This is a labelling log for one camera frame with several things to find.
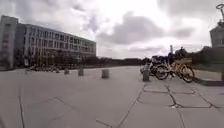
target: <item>bollard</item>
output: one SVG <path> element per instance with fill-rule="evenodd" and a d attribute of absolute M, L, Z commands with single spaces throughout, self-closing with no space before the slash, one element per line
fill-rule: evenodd
<path fill-rule="evenodd" d="M 142 76 L 143 76 L 142 80 L 144 82 L 148 82 L 149 81 L 149 70 L 144 70 Z"/>
<path fill-rule="evenodd" d="M 78 76 L 84 76 L 84 70 L 83 70 L 83 68 L 80 68 L 78 70 Z"/>
<path fill-rule="evenodd" d="M 64 74 L 65 74 L 65 75 L 68 75 L 68 74 L 69 74 L 69 70 L 68 70 L 68 69 L 65 69 Z"/>
<path fill-rule="evenodd" d="M 109 69 L 102 69 L 102 79 L 109 79 L 109 78 L 110 78 Z"/>

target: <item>sky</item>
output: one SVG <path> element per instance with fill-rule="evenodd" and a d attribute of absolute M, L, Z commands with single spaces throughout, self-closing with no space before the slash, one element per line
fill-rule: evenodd
<path fill-rule="evenodd" d="M 211 46 L 224 0 L 0 0 L 0 16 L 97 42 L 97 56 L 144 58 Z"/>

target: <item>building facade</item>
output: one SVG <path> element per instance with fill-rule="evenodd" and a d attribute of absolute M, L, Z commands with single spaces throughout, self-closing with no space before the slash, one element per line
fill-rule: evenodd
<path fill-rule="evenodd" d="M 96 42 L 49 28 L 21 24 L 13 17 L 1 17 L 0 52 L 9 54 L 10 67 L 19 54 L 29 58 L 53 58 L 58 51 L 77 59 L 96 56 Z"/>
<path fill-rule="evenodd" d="M 212 48 L 224 47 L 224 23 L 219 22 L 218 26 L 210 31 Z"/>

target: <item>paved plaza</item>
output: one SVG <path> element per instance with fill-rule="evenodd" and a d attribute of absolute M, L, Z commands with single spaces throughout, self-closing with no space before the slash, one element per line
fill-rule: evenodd
<path fill-rule="evenodd" d="M 143 82 L 139 67 L 0 72 L 0 128 L 224 128 L 224 87 Z"/>

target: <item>yellow bicycle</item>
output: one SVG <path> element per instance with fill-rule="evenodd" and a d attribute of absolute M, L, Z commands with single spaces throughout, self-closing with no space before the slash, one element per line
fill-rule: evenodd
<path fill-rule="evenodd" d="M 187 83 L 190 83 L 194 80 L 195 77 L 194 70 L 189 66 L 191 62 L 192 60 L 190 58 L 185 58 L 181 60 L 175 60 L 172 65 L 160 65 L 157 67 L 156 77 L 159 80 L 164 80 L 168 77 L 168 75 L 174 77 L 175 74 Z"/>

